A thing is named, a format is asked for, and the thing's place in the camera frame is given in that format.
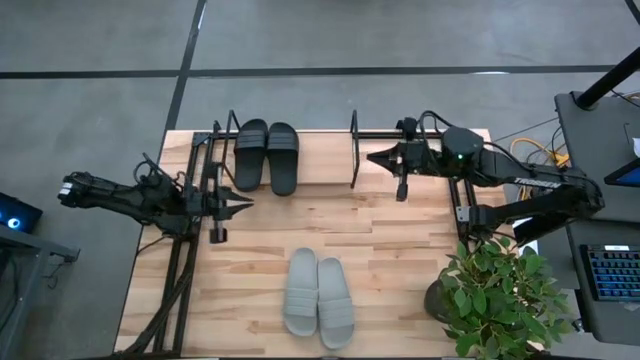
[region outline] wood grain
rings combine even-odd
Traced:
[[[488,139],[487,131],[477,132]],[[191,136],[191,131],[167,133],[161,166],[168,173],[185,170]],[[301,132],[300,139],[301,148],[308,151],[301,151],[301,185],[296,193],[282,198],[263,185],[247,194],[255,206],[227,222],[226,244],[208,243],[212,223],[204,221],[183,355],[455,355],[455,343],[422,305],[425,290],[446,266],[446,254],[454,252],[457,242],[447,180],[410,177],[408,200],[397,202],[397,180],[366,161],[367,153],[389,148],[395,141],[361,141],[360,174],[352,190],[347,185],[352,175],[348,134]],[[334,147],[343,143],[347,146]],[[328,148],[334,149],[332,155],[320,159],[317,154]],[[314,156],[313,161],[322,164],[319,172],[330,173],[321,178],[322,182],[327,179],[324,184],[312,179],[317,174],[311,167],[303,171],[303,164],[310,164],[308,158]],[[476,190],[481,203],[504,203],[501,188]],[[141,246],[159,235],[157,229],[145,229]],[[320,258],[338,257],[344,264],[356,314],[354,339],[345,349],[329,351],[318,334],[294,337],[283,324],[288,261],[299,247],[313,248]],[[137,259],[116,350],[131,344],[158,308],[170,248],[169,241],[160,243]],[[169,321],[168,343],[175,312]]]

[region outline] black stand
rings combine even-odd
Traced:
[[[22,271],[17,279],[18,292],[16,305],[7,319],[5,328],[0,333],[0,359],[15,359],[16,346],[24,329],[29,314],[29,308],[35,298],[40,280],[44,275],[50,255],[61,256],[64,262],[71,263],[78,259],[79,250],[72,249],[29,235],[7,227],[0,226],[0,249],[3,260],[0,265],[0,274],[11,256],[19,256]]]
[[[604,74],[590,88],[575,99],[576,105],[583,110],[591,110],[596,102],[611,90],[625,81],[631,74],[640,68],[640,47],[629,54],[611,71]]]

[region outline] potted plant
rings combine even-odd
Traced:
[[[427,290],[425,309],[448,324],[459,356],[474,348],[482,359],[526,359],[530,343],[549,348],[572,331],[560,318],[569,311],[566,295],[552,287],[545,259],[530,248],[518,257],[510,246],[506,237],[471,252],[459,243]]]

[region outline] backlit keyboard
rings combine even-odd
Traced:
[[[640,246],[582,245],[591,290],[600,301],[640,301]]]

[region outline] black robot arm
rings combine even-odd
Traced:
[[[195,217],[229,220],[253,205],[226,206],[227,200],[252,200],[233,193],[228,187],[217,186],[219,179],[214,181],[211,192],[198,190],[191,184],[191,179],[185,179],[185,185],[181,185],[147,154],[143,156],[145,160],[134,170],[136,185],[121,185],[88,172],[73,172],[64,177],[58,199],[64,206],[99,207],[127,215],[142,225],[154,224],[167,236],[189,235],[187,232]],[[142,166],[148,166],[149,172],[138,176]]]
[[[521,225],[527,228],[522,232],[527,234],[526,238],[519,239],[522,242],[537,239],[574,219],[589,217],[604,207],[597,184],[579,169],[521,163],[497,144],[485,143],[469,129],[449,126],[441,133],[441,149],[430,148],[422,124],[425,114],[440,118],[427,111],[419,120],[399,121],[396,128],[402,130],[403,140],[390,149],[367,156],[400,178],[398,201],[404,201],[408,195],[410,174],[466,179],[480,187],[517,184],[543,188],[546,190],[543,195],[530,200],[498,207],[476,205],[456,209],[456,216],[466,225],[466,231],[476,236],[492,233],[503,223],[531,218]],[[485,146],[497,147],[499,152]]]

